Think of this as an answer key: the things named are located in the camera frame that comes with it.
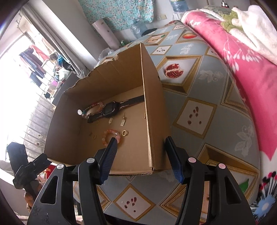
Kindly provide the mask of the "person's left hand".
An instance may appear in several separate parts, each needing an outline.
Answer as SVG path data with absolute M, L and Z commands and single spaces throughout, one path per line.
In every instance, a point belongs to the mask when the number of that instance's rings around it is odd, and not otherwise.
M 35 199 L 32 197 L 31 194 L 27 192 L 24 193 L 24 199 L 27 203 L 27 210 L 31 210 L 34 205 Z

